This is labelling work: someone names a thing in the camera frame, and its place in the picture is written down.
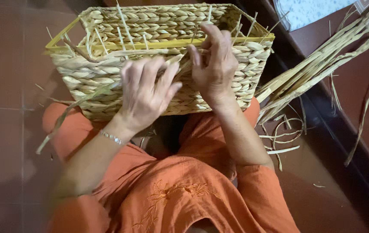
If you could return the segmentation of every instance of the wrist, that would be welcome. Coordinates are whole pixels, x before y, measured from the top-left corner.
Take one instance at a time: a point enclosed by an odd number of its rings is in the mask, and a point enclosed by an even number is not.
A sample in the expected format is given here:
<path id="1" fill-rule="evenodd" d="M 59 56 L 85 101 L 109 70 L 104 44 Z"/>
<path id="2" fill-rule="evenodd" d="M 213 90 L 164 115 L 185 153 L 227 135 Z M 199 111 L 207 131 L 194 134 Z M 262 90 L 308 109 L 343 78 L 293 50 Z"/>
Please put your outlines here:
<path id="1" fill-rule="evenodd" d="M 103 131 L 120 138 L 122 141 L 128 142 L 137 132 L 132 131 L 127 126 L 128 123 L 125 119 L 117 113 L 104 127 Z"/>
<path id="2" fill-rule="evenodd" d="M 232 90 L 225 91 L 216 98 L 208 99 L 207 102 L 216 114 L 234 111 L 239 108 L 235 94 Z"/>

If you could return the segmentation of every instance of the orange pants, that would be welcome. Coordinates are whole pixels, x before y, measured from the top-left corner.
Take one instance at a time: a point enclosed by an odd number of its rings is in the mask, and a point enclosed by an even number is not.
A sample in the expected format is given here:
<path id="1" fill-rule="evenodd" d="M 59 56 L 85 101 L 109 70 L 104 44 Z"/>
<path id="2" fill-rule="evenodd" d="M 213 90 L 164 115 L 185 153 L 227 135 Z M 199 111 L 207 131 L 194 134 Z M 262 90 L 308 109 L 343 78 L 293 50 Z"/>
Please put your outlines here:
<path id="1" fill-rule="evenodd" d="M 53 103 L 45 110 L 42 122 L 46 133 L 53 130 L 55 122 L 66 107 L 64 104 Z M 252 127 L 256 124 L 259 110 L 259 103 L 253 98 L 251 106 L 244 111 Z M 86 119 L 79 109 L 72 109 L 51 142 L 60 160 L 67 162 L 98 132 L 99 128 L 94 128 L 93 123 Z M 217 169 L 231 180 L 236 177 L 234 162 L 229 156 L 220 123 L 214 113 L 191 114 L 183 127 L 179 142 L 181 148 L 177 156 L 194 157 Z M 154 162 L 156 158 L 129 143 L 114 156 L 102 183 L 93 194 L 103 193 L 98 195 L 98 198 L 102 199 L 112 192 L 118 192 L 126 184 L 133 185 L 140 177 L 140 171 L 144 171 Z"/>

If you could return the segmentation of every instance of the woman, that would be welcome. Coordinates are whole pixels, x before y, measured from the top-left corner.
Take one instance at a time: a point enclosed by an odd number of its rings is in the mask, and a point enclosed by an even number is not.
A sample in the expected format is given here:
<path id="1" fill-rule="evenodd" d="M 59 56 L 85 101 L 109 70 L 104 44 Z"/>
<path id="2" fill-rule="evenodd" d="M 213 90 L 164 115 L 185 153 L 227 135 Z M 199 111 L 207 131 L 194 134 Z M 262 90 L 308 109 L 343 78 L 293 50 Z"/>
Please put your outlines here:
<path id="1" fill-rule="evenodd" d="M 259 103 L 253 98 L 242 112 L 231 89 L 238 62 L 230 33 L 211 24 L 201 29 L 210 57 L 194 46 L 188 51 L 195 85 L 213 112 L 191 114 L 175 156 L 158 161 L 125 145 L 182 86 L 172 83 L 177 63 L 155 85 L 163 58 L 127 61 L 122 109 L 102 131 L 73 110 L 52 140 L 66 168 L 53 193 L 51 232 L 298 232 L 253 129 Z M 47 133 L 65 107 L 45 111 Z"/>

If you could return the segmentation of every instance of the water hyacinth basket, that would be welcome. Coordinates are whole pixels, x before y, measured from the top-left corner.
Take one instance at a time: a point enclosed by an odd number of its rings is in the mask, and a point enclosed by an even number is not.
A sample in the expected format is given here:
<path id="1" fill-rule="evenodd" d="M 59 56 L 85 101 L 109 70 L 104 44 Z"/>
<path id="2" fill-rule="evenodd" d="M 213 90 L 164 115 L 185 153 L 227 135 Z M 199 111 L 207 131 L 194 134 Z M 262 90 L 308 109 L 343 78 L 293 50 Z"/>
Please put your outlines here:
<path id="1" fill-rule="evenodd" d="M 244 26 L 249 29 L 248 35 L 240 31 L 243 17 L 243 22 L 249 22 Z M 207 112 L 211 108 L 194 88 L 186 50 L 187 45 L 198 47 L 205 40 L 199 26 L 202 22 L 231 31 L 232 52 L 239 61 L 232 89 L 239 106 L 248 108 L 275 37 L 232 4 L 91 7 L 54 37 L 46 52 L 76 101 L 114 84 L 111 90 L 79 104 L 90 120 L 109 121 L 120 109 L 122 86 L 116 84 L 121 82 L 120 70 L 126 59 L 156 55 L 164 56 L 167 63 L 180 63 L 175 80 L 183 83 L 163 115 Z M 86 36 L 74 45 L 67 32 L 78 23 Z M 63 46 L 56 45 L 59 41 L 64 41 Z"/>

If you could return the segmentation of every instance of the basket rim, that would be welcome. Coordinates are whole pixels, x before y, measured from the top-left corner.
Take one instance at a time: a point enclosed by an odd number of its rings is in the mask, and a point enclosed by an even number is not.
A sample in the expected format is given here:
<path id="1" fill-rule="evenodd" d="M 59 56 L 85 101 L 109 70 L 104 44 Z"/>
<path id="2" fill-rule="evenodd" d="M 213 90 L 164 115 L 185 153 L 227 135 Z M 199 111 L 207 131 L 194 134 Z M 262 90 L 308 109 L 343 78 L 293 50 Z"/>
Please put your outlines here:
<path id="1" fill-rule="evenodd" d="M 155 6 L 134 6 L 134 7 L 120 7 L 121 9 L 157 9 L 161 7 L 232 7 L 236 11 L 238 11 L 241 15 L 245 16 L 251 23 L 254 21 L 254 18 L 249 16 L 247 13 L 243 12 L 241 9 L 239 9 L 237 6 L 231 3 L 221 3 L 221 4 L 207 4 L 207 3 L 196 3 L 196 4 L 177 4 L 177 5 L 155 5 Z M 61 37 L 70 31 L 75 24 L 78 23 L 78 21 L 81 20 L 82 17 L 84 17 L 86 14 L 94 11 L 94 10 L 117 10 L 117 7 L 89 7 L 86 10 L 82 11 L 78 17 L 73 20 L 68 26 L 66 26 L 59 34 L 57 34 L 46 46 L 45 46 L 45 52 L 44 54 L 53 54 L 58 51 L 68 50 L 66 46 L 56 46 L 58 41 L 61 39 Z M 268 30 L 266 30 L 261 24 L 258 22 L 255 22 L 255 26 L 259 27 L 259 29 L 267 34 L 266 36 L 261 37 L 237 37 L 235 42 L 243 42 L 245 39 L 246 41 L 254 41 L 254 42 L 260 42 L 260 41 L 273 41 L 275 39 L 275 35 L 273 33 L 269 33 Z M 192 45 L 199 46 L 204 41 L 204 38 L 199 39 L 193 39 Z M 148 42 L 148 46 L 150 49 L 159 49 L 159 48 L 175 48 L 175 47 L 185 47 L 189 45 L 191 42 L 191 39 L 174 39 L 167 42 Z M 134 46 L 132 44 L 124 44 L 126 49 L 133 49 L 133 47 L 136 47 L 136 49 L 145 49 L 145 44 L 143 43 L 134 43 Z M 77 48 L 81 50 L 86 50 L 85 46 L 77 46 Z M 101 45 L 93 45 L 92 48 L 94 49 L 103 49 Z M 122 50 L 122 45 L 120 43 L 115 43 L 114 45 L 107 45 L 106 49 L 111 50 Z"/>

